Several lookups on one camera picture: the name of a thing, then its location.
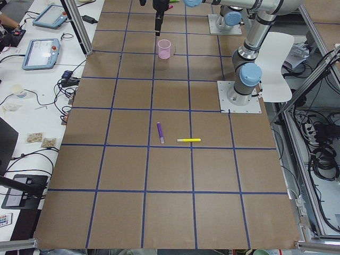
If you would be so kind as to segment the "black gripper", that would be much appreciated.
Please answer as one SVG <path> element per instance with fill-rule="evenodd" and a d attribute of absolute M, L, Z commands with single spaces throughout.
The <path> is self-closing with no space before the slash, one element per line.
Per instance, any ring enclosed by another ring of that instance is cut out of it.
<path fill-rule="evenodd" d="M 169 9 L 170 0 L 152 0 L 152 7 L 156 11 L 155 35 L 160 36 L 163 24 L 164 12 Z"/>

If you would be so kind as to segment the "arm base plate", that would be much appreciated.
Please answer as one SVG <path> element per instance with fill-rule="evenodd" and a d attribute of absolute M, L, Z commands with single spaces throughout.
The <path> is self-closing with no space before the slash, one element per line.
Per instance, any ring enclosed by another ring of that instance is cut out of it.
<path fill-rule="evenodd" d="M 219 14 L 209 14 L 209 30 L 211 35 L 241 36 L 242 31 L 239 24 L 227 25 L 224 18 Z"/>
<path fill-rule="evenodd" d="M 234 81 L 217 81 L 221 113 L 261 114 L 261 106 L 254 88 L 250 95 L 240 95 L 234 90 Z"/>

